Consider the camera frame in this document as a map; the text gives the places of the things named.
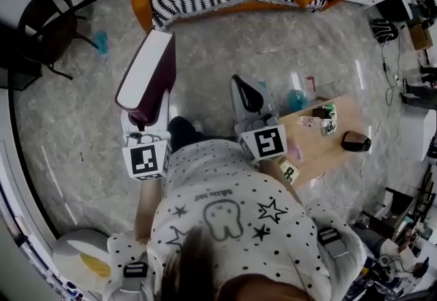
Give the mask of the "low wooden table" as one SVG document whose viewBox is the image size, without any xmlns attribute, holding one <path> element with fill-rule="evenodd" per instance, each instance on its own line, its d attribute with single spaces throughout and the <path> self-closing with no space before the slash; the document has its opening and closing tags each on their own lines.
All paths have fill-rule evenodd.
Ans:
<svg viewBox="0 0 437 301">
<path fill-rule="evenodd" d="M 279 118 L 280 123 L 285 126 L 287 141 L 293 142 L 302 156 L 302 160 L 292 153 L 286 156 L 288 162 L 299 171 L 296 180 L 291 184 L 294 189 L 304 186 L 323 173 L 340 167 L 348 160 L 352 153 L 341 147 L 345 132 L 352 130 L 364 132 L 361 107 L 353 97 L 342 95 L 316 106 L 330 103 L 335 104 L 338 117 L 337 131 L 331 135 L 323 136 L 319 130 L 299 124 L 300 117 L 312 115 L 310 108 Z"/>
</svg>

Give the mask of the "green white carton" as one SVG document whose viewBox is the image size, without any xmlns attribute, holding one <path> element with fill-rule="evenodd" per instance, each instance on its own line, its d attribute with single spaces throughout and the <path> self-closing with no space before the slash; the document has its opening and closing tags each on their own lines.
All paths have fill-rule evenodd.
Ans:
<svg viewBox="0 0 437 301">
<path fill-rule="evenodd" d="M 334 102 L 314 108 L 312 116 L 321 119 L 320 125 L 323 136 L 328 136 L 337 131 L 338 115 Z"/>
</svg>

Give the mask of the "teal fluffy duster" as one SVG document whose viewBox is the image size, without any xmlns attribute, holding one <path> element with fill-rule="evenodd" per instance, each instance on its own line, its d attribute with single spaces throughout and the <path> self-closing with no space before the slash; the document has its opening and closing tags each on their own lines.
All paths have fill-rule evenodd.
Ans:
<svg viewBox="0 0 437 301">
<path fill-rule="evenodd" d="M 108 36 L 106 31 L 97 31 L 93 36 L 93 42 L 97 46 L 100 55 L 106 55 L 109 51 Z"/>
<path fill-rule="evenodd" d="M 299 112 L 309 107 L 307 93 L 299 89 L 291 89 L 287 94 L 287 105 L 291 113 Z"/>
</svg>

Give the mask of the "cardboard box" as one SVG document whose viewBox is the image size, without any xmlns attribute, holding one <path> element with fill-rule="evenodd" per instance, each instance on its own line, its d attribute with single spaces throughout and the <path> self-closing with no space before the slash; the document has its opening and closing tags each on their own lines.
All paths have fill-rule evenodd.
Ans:
<svg viewBox="0 0 437 301">
<path fill-rule="evenodd" d="M 423 29 L 421 24 L 409 28 L 414 49 L 425 50 L 433 46 L 432 37 L 428 29 Z"/>
</svg>

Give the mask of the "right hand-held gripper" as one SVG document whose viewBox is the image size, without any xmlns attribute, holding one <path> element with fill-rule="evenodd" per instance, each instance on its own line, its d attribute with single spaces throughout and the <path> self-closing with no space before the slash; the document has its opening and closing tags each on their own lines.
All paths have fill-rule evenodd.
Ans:
<svg viewBox="0 0 437 301">
<path fill-rule="evenodd" d="M 287 153 L 285 126 L 279 123 L 274 100 L 263 84 L 237 74 L 230 80 L 234 131 L 251 164 Z"/>
</svg>

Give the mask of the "white spotted t-shirt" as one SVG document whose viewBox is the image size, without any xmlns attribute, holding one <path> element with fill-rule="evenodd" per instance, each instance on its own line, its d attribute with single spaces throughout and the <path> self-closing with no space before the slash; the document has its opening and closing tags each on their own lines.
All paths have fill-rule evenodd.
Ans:
<svg viewBox="0 0 437 301">
<path fill-rule="evenodd" d="M 341 301 L 366 260 L 330 208 L 299 204 L 214 139 L 172 154 L 147 244 L 113 235 L 104 301 Z"/>
</svg>

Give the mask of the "white cabinet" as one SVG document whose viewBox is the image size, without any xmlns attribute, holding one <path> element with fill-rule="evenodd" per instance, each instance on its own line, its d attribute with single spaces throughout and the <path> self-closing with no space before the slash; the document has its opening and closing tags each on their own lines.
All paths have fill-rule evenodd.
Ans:
<svg viewBox="0 0 437 301">
<path fill-rule="evenodd" d="M 437 112 L 406 106 L 400 119 L 401 151 L 404 158 L 423 161 L 437 131 Z"/>
</svg>

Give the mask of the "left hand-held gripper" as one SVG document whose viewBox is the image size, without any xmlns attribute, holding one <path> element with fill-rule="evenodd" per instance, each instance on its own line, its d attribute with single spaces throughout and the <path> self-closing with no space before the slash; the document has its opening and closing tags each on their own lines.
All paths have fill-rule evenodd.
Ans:
<svg viewBox="0 0 437 301">
<path fill-rule="evenodd" d="M 171 155 L 169 123 L 169 91 L 165 90 L 151 131 L 141 132 L 135 120 L 124 109 L 120 123 L 126 146 L 122 148 L 129 177 L 137 181 L 161 179 L 167 176 Z"/>
</svg>

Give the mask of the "pink wrapper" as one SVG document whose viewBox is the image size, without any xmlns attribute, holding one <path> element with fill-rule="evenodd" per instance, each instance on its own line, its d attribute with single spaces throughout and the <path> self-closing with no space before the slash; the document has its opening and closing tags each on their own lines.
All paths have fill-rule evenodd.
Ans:
<svg viewBox="0 0 437 301">
<path fill-rule="evenodd" d="M 287 142 L 287 154 L 289 156 L 295 157 L 299 161 L 303 161 L 302 152 L 298 145 L 296 145 L 293 141 Z"/>
</svg>

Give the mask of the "maroon hardcover book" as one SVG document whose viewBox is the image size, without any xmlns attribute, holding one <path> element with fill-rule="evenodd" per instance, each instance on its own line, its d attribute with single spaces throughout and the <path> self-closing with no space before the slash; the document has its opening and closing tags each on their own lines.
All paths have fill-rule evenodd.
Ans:
<svg viewBox="0 0 437 301">
<path fill-rule="evenodd" d="M 130 62 L 117 89 L 115 103 L 143 131 L 156 121 L 163 93 L 171 92 L 175 78 L 175 35 L 152 30 Z"/>
</svg>

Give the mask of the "black metal rack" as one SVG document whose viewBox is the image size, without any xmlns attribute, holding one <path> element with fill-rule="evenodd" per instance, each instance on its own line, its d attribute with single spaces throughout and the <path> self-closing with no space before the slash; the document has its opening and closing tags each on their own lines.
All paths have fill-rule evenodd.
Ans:
<svg viewBox="0 0 437 301">
<path fill-rule="evenodd" d="M 382 204 L 379 211 L 372 214 L 363 210 L 356 220 L 360 229 L 377 238 L 376 243 L 365 244 L 376 258 L 382 255 L 381 247 L 384 242 L 392 242 L 398 246 L 407 242 L 412 248 L 437 197 L 436 193 L 429 190 L 419 189 L 417 196 L 413 197 L 389 187 L 385 188 L 385 195 L 388 203 Z"/>
</svg>

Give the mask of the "clear plastic bottle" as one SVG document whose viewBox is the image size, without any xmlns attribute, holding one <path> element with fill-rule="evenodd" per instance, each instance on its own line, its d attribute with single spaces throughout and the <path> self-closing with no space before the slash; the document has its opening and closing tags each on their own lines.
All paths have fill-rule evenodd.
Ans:
<svg viewBox="0 0 437 301">
<path fill-rule="evenodd" d="M 301 116 L 298 120 L 301 126 L 308 128 L 321 128 L 323 126 L 323 119 L 312 116 Z"/>
</svg>

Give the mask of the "black round chair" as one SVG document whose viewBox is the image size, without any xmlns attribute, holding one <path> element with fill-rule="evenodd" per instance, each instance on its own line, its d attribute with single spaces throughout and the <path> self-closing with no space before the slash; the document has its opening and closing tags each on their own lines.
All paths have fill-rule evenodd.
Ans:
<svg viewBox="0 0 437 301">
<path fill-rule="evenodd" d="M 20 52 L 24 58 L 46 66 L 52 73 L 72 80 L 69 74 L 55 69 L 55 63 L 69 49 L 74 39 L 94 48 L 98 45 L 77 31 L 78 20 L 72 0 L 31 0 L 17 27 Z"/>
</svg>

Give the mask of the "yellow black packet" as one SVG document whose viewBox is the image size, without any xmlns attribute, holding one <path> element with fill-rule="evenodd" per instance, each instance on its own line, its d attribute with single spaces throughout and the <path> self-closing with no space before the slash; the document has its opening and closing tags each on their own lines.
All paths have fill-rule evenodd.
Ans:
<svg viewBox="0 0 437 301">
<path fill-rule="evenodd" d="M 285 186 L 292 186 L 300 175 L 300 171 L 286 157 L 281 157 L 278 162 L 280 174 L 282 175 L 281 182 Z"/>
</svg>

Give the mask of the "person's left forearm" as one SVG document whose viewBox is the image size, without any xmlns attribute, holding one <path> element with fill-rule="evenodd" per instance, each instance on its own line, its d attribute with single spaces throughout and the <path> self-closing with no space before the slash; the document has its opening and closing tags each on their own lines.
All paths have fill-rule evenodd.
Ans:
<svg viewBox="0 0 437 301">
<path fill-rule="evenodd" d="M 162 180 L 148 180 L 141 183 L 139 203 L 135 218 L 135 240 L 147 244 L 152 232 L 155 212 L 163 197 Z"/>
</svg>

